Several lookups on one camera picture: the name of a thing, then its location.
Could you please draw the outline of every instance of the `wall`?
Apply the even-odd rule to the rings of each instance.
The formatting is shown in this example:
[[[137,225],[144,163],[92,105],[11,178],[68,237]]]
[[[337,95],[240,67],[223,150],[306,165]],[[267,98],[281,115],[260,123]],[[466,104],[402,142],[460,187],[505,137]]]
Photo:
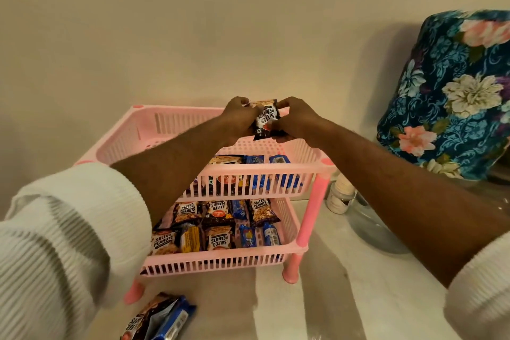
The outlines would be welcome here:
[[[0,205],[135,103],[305,98],[373,136],[423,19],[507,0],[0,0]]]

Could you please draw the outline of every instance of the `white sweater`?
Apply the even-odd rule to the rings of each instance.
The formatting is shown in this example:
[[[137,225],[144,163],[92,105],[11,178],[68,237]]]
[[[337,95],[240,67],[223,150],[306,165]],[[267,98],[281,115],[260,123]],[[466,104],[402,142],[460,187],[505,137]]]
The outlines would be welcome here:
[[[151,223],[118,171],[87,163],[37,180],[0,224],[0,328],[6,340],[83,337],[100,306],[129,290]],[[464,340],[510,338],[510,233],[456,276],[445,317]]]

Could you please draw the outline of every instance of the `person's left hand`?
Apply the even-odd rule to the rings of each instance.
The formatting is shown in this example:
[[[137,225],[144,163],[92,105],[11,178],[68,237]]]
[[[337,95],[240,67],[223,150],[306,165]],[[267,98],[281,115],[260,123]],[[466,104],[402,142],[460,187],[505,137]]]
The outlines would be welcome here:
[[[262,106],[254,108],[244,106],[248,102],[249,99],[246,97],[234,97],[219,116],[220,121],[228,131],[226,147],[234,145],[240,137],[254,135],[253,121],[262,113],[264,108]]]

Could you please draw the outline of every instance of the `pink rack leg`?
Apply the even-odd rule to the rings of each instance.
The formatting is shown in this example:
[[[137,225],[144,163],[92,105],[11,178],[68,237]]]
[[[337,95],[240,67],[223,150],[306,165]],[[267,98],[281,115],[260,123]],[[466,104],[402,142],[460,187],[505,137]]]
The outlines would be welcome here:
[[[124,295],[124,304],[131,305],[143,297],[145,286],[138,280],[133,281],[133,285],[129,291]]]
[[[317,175],[315,178],[312,193],[307,204],[307,210],[304,212],[303,221],[301,228],[297,233],[296,243],[301,247],[306,247],[310,239],[310,235],[314,229],[315,220],[319,214],[322,201],[324,200],[324,194],[329,185],[329,179],[331,174]],[[302,254],[292,254],[289,262],[287,263],[283,277],[288,283],[296,283],[299,279],[299,264],[303,259]]]

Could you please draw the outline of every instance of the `floral fabric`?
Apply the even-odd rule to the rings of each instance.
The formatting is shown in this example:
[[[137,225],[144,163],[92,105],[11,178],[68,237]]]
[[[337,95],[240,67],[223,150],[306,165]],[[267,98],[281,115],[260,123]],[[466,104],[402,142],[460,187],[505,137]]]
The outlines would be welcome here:
[[[431,172],[484,179],[510,140],[510,11],[427,18],[377,139]]]

